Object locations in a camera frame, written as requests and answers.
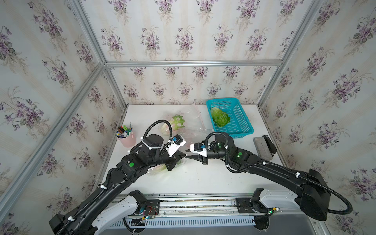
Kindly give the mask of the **clear zip-top bag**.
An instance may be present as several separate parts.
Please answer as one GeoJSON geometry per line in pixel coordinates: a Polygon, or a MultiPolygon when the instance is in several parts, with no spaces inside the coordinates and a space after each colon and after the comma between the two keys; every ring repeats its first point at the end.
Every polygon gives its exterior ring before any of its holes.
{"type": "Polygon", "coordinates": [[[200,143],[205,140],[205,138],[211,133],[213,130],[205,129],[205,130],[192,130],[192,129],[180,129],[176,131],[176,134],[179,134],[184,138],[186,141],[184,147],[190,149],[190,145],[194,143],[200,143]]]}
{"type": "Polygon", "coordinates": [[[166,172],[170,172],[172,171],[173,169],[176,169],[176,168],[179,168],[179,167],[182,167],[185,163],[186,163],[186,158],[183,157],[183,158],[176,158],[176,157],[171,157],[167,160],[167,163],[162,163],[161,165],[157,165],[157,166],[154,166],[154,167],[151,167],[150,169],[148,169],[147,171],[147,175],[148,176],[154,176],[154,175],[157,175],[157,174],[164,174],[166,172]]]}
{"type": "Polygon", "coordinates": [[[167,111],[164,113],[163,119],[168,121],[172,116],[175,116],[175,115],[182,115],[183,118],[185,119],[185,128],[182,128],[182,129],[212,130],[205,126],[201,113],[198,110],[198,106],[195,104],[177,108],[174,111],[167,111]]]}

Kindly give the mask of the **green chinese cabbage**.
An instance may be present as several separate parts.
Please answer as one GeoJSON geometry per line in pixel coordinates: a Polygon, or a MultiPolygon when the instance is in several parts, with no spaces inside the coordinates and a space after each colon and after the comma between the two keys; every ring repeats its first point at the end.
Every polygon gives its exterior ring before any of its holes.
{"type": "Polygon", "coordinates": [[[212,107],[210,113],[214,124],[218,127],[224,127],[231,121],[229,115],[217,107],[212,107]]]}

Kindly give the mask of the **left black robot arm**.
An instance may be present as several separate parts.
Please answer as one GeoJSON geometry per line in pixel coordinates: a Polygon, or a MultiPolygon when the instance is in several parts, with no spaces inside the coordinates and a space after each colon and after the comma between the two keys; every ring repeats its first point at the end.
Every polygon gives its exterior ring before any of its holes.
{"type": "Polygon", "coordinates": [[[150,134],[150,130],[165,123],[158,120],[150,125],[141,141],[122,160],[108,171],[105,181],[84,202],[66,214],[57,214],[49,225],[55,235],[99,235],[122,217],[139,213],[146,207],[147,199],[139,191],[131,192],[123,202],[110,207],[109,204],[125,189],[135,183],[149,169],[165,165],[171,171],[186,154],[179,151],[186,141],[180,136],[169,134],[167,143],[162,136],[150,134]]]}

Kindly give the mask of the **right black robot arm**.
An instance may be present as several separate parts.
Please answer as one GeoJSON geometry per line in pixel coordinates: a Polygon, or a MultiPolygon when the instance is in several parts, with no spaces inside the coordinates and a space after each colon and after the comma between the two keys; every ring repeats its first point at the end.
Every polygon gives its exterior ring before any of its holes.
{"type": "Polygon", "coordinates": [[[329,213],[348,215],[353,206],[344,196],[329,188],[322,175],[313,169],[308,172],[293,170],[267,161],[256,154],[239,148],[225,132],[212,132],[199,143],[191,144],[189,159],[208,164],[210,159],[224,161],[234,174],[250,173],[277,183],[296,194],[294,202],[310,218],[326,221],[329,213]]]}

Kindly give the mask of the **near bagged cabbage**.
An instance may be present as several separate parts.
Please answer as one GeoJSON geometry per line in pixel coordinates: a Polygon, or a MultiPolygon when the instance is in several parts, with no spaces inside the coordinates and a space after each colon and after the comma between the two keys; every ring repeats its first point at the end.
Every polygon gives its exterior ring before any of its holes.
{"type": "Polygon", "coordinates": [[[163,165],[158,165],[158,166],[155,166],[152,170],[151,170],[151,174],[159,174],[159,173],[162,173],[162,172],[168,172],[168,169],[167,167],[165,166],[165,164],[163,165]]]}

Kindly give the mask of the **bagged cabbage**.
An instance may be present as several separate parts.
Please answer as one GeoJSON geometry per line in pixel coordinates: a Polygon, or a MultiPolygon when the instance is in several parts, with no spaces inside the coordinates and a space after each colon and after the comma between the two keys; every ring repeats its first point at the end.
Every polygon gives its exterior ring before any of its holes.
{"type": "MultiPolygon", "coordinates": [[[[176,132],[179,129],[185,128],[185,119],[182,115],[172,116],[168,122],[171,125],[172,132],[176,132]]],[[[161,127],[161,133],[167,135],[169,133],[169,128],[167,124],[163,124],[161,127]]]]}
{"type": "Polygon", "coordinates": [[[158,165],[158,166],[155,166],[152,170],[151,170],[151,174],[159,174],[159,173],[162,173],[162,172],[168,172],[168,169],[167,167],[165,166],[165,164],[163,165],[158,165]]]}

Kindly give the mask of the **far bagged cabbage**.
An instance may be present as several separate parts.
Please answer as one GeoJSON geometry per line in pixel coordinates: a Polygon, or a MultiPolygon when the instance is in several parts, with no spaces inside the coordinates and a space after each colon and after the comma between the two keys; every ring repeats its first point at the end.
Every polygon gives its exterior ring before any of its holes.
{"type": "MultiPolygon", "coordinates": [[[[168,122],[171,125],[172,132],[176,132],[179,129],[185,128],[185,119],[182,115],[172,116],[168,122]]],[[[161,133],[167,135],[169,133],[169,128],[167,124],[163,124],[161,127],[161,133]]]]}

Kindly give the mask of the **teal plastic basket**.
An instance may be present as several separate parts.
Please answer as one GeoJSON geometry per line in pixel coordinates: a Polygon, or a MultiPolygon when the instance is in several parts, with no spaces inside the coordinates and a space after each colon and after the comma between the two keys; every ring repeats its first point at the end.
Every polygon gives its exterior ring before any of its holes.
{"type": "Polygon", "coordinates": [[[226,132],[232,138],[243,138],[247,135],[254,133],[254,128],[249,121],[240,101],[236,98],[221,98],[210,99],[206,101],[207,110],[213,126],[213,130],[216,132],[226,132]],[[229,115],[231,121],[224,127],[218,127],[214,124],[210,109],[217,107],[229,115]]]}

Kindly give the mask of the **pink pen cup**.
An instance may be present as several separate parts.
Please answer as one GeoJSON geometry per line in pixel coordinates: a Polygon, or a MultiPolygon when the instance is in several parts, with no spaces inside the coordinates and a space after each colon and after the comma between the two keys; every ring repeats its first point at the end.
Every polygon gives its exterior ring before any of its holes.
{"type": "Polygon", "coordinates": [[[120,136],[117,136],[117,140],[126,148],[132,148],[136,145],[136,136],[134,133],[131,133],[126,138],[120,138],[120,136]]]}

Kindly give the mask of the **grey whiteboard eraser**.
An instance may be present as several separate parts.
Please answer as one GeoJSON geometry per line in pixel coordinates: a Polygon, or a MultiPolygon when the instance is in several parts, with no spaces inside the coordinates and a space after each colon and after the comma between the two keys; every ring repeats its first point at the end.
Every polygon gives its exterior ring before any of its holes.
{"type": "Polygon", "coordinates": [[[263,135],[262,137],[255,137],[254,144],[258,156],[264,160],[271,161],[274,155],[277,153],[277,148],[273,144],[268,135],[263,135]]]}

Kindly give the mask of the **coloured pens bundle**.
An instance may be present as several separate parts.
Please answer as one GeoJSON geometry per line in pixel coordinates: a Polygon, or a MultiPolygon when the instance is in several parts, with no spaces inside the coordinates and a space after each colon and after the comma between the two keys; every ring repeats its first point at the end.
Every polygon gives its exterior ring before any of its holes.
{"type": "Polygon", "coordinates": [[[126,125],[118,126],[117,132],[116,132],[116,137],[119,138],[119,139],[125,139],[132,134],[132,131],[133,131],[132,123],[129,123],[128,126],[126,126],[126,125]]]}

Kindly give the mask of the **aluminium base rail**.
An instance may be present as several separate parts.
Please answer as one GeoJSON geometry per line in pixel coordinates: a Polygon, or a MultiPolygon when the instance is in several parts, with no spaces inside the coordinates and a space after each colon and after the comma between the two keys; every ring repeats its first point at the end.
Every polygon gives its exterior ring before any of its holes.
{"type": "Polygon", "coordinates": [[[109,223],[121,218],[157,219],[162,217],[263,216],[301,214],[295,194],[264,190],[260,193],[215,194],[121,194],[98,212],[84,212],[94,223],[109,223]]]}

